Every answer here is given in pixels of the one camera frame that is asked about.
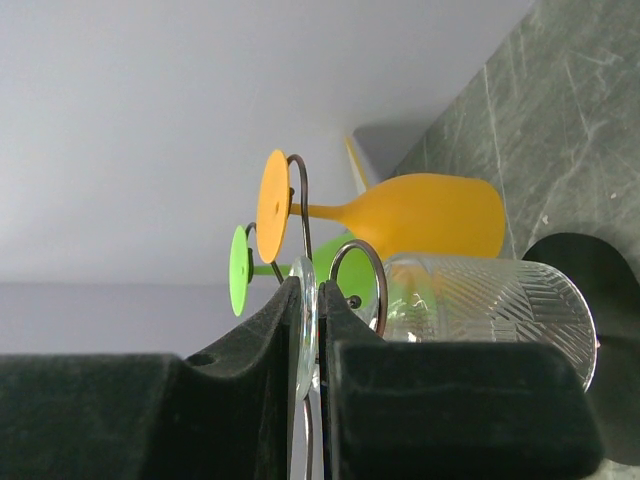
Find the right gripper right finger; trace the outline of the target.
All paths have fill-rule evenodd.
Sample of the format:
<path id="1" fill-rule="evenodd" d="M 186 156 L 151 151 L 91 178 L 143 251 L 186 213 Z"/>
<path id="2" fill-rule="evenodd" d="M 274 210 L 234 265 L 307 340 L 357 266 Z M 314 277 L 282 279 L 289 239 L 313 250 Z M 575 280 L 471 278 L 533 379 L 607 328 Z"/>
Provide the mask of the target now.
<path id="1" fill-rule="evenodd" d="M 582 479 L 604 448 L 576 372 L 541 343 L 382 339 L 319 293 L 328 479 Z"/>

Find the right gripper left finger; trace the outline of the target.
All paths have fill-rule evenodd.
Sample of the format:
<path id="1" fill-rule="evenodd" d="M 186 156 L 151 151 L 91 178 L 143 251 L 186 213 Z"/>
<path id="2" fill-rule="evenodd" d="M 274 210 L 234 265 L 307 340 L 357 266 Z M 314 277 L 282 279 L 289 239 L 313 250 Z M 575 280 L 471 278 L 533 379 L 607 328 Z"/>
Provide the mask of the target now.
<path id="1" fill-rule="evenodd" d="M 5 479 L 286 479 L 300 283 L 187 358 L 5 355 Z"/>

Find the clear ribbed glass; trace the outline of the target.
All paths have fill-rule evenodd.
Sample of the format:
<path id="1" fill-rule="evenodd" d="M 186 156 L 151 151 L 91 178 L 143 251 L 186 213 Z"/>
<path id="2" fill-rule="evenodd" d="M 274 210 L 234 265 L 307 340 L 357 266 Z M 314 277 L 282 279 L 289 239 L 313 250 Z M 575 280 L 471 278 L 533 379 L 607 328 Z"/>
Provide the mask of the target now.
<path id="1" fill-rule="evenodd" d="M 387 341 L 536 342 L 559 349 L 583 388 L 596 370 L 587 302 L 558 269 L 533 261 L 401 253 L 361 272 L 385 279 Z"/>

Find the green plastic wine glass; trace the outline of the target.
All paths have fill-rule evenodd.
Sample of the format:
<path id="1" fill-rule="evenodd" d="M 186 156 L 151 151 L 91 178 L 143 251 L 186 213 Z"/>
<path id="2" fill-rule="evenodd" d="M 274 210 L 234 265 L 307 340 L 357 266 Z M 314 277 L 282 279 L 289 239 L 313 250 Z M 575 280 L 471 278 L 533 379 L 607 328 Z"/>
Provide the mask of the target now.
<path id="1" fill-rule="evenodd" d="M 228 282 L 231 308 L 236 317 L 239 317 L 246 306 L 248 287 L 255 276 L 275 276 L 275 270 L 271 264 L 256 266 L 253 261 L 253 250 L 248 243 L 249 232 L 255 227 L 254 223 L 235 228 L 232 236 L 229 263 Z M 330 279 L 332 261 L 338 250 L 348 241 L 355 240 L 351 233 L 345 233 L 324 243 L 312 253 L 312 262 L 302 258 L 302 265 L 278 265 L 280 275 L 285 278 L 289 274 L 301 276 L 300 283 L 305 289 L 304 282 L 309 279 L 319 285 Z M 376 293 L 376 277 L 374 269 L 366 253 L 360 249 L 349 251 L 340 263 L 337 276 L 337 285 L 346 298 L 358 297 L 355 309 L 365 307 Z"/>

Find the black oval rack base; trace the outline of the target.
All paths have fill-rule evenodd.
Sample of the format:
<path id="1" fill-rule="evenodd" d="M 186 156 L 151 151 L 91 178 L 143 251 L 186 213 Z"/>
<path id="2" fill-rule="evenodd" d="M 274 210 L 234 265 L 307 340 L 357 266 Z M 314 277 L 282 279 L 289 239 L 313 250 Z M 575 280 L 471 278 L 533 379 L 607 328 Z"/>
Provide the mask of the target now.
<path id="1" fill-rule="evenodd" d="M 538 240 L 523 258 L 553 266 L 585 298 L 598 342 L 595 373 L 587 395 L 606 458 L 639 465 L 639 281 L 608 242 L 581 233 Z"/>

